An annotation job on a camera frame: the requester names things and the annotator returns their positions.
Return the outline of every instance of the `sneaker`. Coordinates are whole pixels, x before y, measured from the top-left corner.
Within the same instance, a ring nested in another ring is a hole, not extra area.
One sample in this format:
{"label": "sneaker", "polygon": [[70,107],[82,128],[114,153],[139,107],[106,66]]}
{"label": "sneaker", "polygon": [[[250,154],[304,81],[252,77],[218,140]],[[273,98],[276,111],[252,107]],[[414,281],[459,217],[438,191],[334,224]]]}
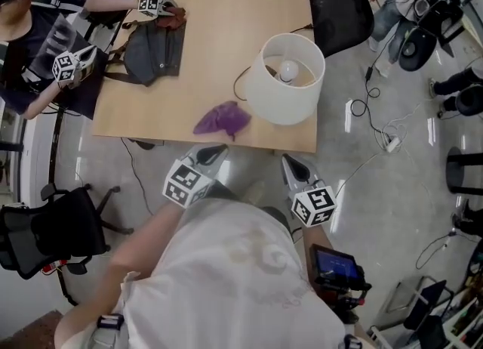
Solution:
{"label": "sneaker", "polygon": [[376,62],[375,67],[383,78],[389,78],[389,73],[392,68],[392,63],[390,63],[388,60],[384,60],[381,58]]}
{"label": "sneaker", "polygon": [[462,218],[466,218],[469,220],[472,220],[473,211],[469,208],[469,200],[466,199],[465,202],[463,203],[463,213],[462,213]]}
{"label": "sneaker", "polygon": [[377,50],[379,49],[379,42],[372,36],[369,36],[368,42],[369,42],[369,48],[371,49],[371,51],[377,52]]}
{"label": "sneaker", "polygon": [[437,96],[436,93],[435,93],[435,84],[436,84],[436,80],[434,80],[434,78],[430,78],[429,79],[428,92],[429,92],[429,96],[431,97],[431,99],[434,99]]}
{"label": "sneaker", "polygon": [[439,110],[438,110],[438,114],[437,114],[438,118],[441,119],[443,117],[443,114],[445,114],[445,113],[446,113],[445,103],[441,102],[439,104]]}

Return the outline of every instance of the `chair leg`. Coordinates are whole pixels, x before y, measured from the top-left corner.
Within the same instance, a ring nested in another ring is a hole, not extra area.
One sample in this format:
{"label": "chair leg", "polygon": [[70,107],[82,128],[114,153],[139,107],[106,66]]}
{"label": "chair leg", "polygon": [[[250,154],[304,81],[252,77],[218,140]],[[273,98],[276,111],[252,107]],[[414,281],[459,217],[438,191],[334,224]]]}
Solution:
{"label": "chair leg", "polygon": [[109,198],[113,193],[119,193],[121,192],[121,187],[112,187],[109,189],[106,193],[106,195],[103,197],[102,201],[100,202],[99,206],[97,207],[97,213],[100,215],[103,213],[104,207],[106,206],[107,202],[109,201]]}
{"label": "chair leg", "polygon": [[121,235],[131,235],[134,232],[134,228],[122,228],[122,227],[117,227],[115,225],[112,225],[108,223],[107,221],[102,220],[100,222],[104,228],[107,228],[108,230],[111,230],[112,232],[117,232],[120,233]]}

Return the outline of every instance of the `power strip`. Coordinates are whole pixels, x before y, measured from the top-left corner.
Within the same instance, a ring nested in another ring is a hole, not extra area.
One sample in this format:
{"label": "power strip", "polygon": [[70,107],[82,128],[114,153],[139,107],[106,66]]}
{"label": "power strip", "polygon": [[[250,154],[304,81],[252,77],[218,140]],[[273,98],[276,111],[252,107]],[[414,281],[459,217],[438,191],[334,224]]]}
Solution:
{"label": "power strip", "polygon": [[386,146],[386,152],[392,153],[400,143],[401,143],[401,140],[399,139],[399,137],[396,136],[391,138],[391,142],[389,142],[388,145]]}

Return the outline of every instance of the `white cable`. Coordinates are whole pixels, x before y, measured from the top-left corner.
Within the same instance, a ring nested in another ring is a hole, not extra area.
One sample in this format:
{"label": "white cable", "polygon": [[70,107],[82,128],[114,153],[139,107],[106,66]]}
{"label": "white cable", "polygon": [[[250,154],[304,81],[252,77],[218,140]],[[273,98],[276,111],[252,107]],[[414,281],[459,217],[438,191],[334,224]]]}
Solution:
{"label": "white cable", "polygon": [[[394,137],[397,137],[399,138],[399,145],[396,147],[396,149],[401,149],[402,147],[402,144],[404,142],[404,140],[406,139],[406,137],[408,136],[408,129],[406,128],[405,125],[403,124],[399,124],[399,125],[393,125],[394,122],[400,122],[400,121],[404,121],[405,119],[413,116],[415,114],[415,112],[417,111],[417,109],[419,109],[419,107],[425,103],[425,102],[428,102],[428,101],[431,101],[431,100],[434,100],[435,98],[431,98],[431,99],[423,99],[422,102],[420,102],[415,108],[414,110],[412,111],[412,113],[409,113],[409,114],[406,114],[404,117],[402,118],[397,118],[397,119],[393,119],[389,122],[387,122],[382,129],[380,129],[380,133],[379,133],[379,136],[380,136],[380,139],[382,141],[382,144],[381,142],[377,139],[377,135],[376,135],[376,131],[374,131],[374,136],[376,138],[376,142],[377,144],[379,145],[379,147],[382,149],[382,150],[386,150],[386,148],[388,147],[389,145],[389,142],[388,142],[388,138],[392,138],[392,141],[394,140]],[[387,129],[388,128],[392,128],[394,129],[394,132],[388,132]],[[399,130],[400,128],[403,128],[405,130],[404,132],[404,135],[399,135]]]}
{"label": "white cable", "polygon": [[348,178],[347,180],[345,180],[343,182],[343,184],[340,186],[339,190],[337,191],[337,193],[335,194],[335,197],[337,198],[337,196],[339,196],[339,192],[342,190],[342,188],[344,187],[344,185],[347,184],[347,181],[349,181],[352,177],[354,177],[354,175],[359,171],[359,169],[361,169],[364,165],[367,165],[373,158],[375,158],[376,156],[379,156],[380,153],[376,153],[374,154],[370,159],[368,159],[366,162],[364,162],[363,164],[361,164]]}
{"label": "white cable", "polygon": [[[406,152],[406,154],[408,155],[409,159],[411,160],[411,163],[413,164],[413,167],[414,169],[416,169],[416,173],[417,175],[419,176],[420,175],[420,172],[419,172],[419,169],[418,167],[416,166],[416,163],[414,162],[414,159],[413,157],[411,157],[411,155],[409,154],[408,150],[406,149],[406,147],[404,147],[402,144],[401,144],[401,147],[402,149],[404,149],[404,151]],[[426,190],[426,193],[428,194],[428,199],[429,199],[429,202],[431,203],[431,208],[432,208],[432,214],[433,216],[436,216],[436,209],[435,209],[435,204],[434,202],[432,201],[432,197],[431,197],[431,193],[429,192],[429,189],[428,187],[423,183],[423,180],[420,180],[420,184],[423,186],[423,188]]]}

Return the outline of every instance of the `light bulb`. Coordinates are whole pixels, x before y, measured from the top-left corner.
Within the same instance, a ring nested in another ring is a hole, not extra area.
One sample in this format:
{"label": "light bulb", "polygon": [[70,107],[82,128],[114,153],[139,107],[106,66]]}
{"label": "light bulb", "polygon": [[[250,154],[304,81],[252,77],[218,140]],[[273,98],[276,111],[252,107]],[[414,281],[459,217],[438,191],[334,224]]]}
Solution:
{"label": "light bulb", "polygon": [[284,83],[292,83],[299,75],[299,66],[293,60],[284,60],[278,68],[278,77]]}

